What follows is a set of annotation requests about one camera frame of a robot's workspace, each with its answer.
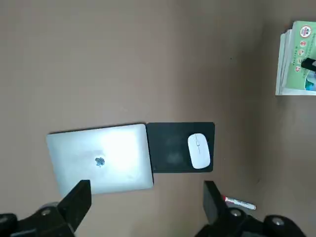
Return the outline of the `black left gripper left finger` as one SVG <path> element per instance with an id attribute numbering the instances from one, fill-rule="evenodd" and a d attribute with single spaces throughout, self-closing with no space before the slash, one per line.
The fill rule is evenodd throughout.
<path id="1" fill-rule="evenodd" d="M 89 180 L 79 181 L 60 201 L 46 204 L 18 220 L 14 213 L 0 215 L 2 237 L 74 237 L 92 204 Z"/>

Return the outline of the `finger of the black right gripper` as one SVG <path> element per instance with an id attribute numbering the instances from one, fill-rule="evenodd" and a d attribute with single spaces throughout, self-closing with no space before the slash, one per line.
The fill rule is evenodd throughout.
<path id="1" fill-rule="evenodd" d="M 301 67 L 316 72 L 316 61 L 311 58 L 306 58 L 302 61 Z"/>

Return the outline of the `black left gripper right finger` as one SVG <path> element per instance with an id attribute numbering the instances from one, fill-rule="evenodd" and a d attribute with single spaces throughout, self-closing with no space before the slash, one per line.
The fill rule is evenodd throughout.
<path id="1" fill-rule="evenodd" d="M 257 220 L 237 207 L 228 207 L 213 181 L 204 181 L 203 209 L 208 224 L 198 237 L 304 237 L 303 231 L 289 218 L 268 215 Z"/>

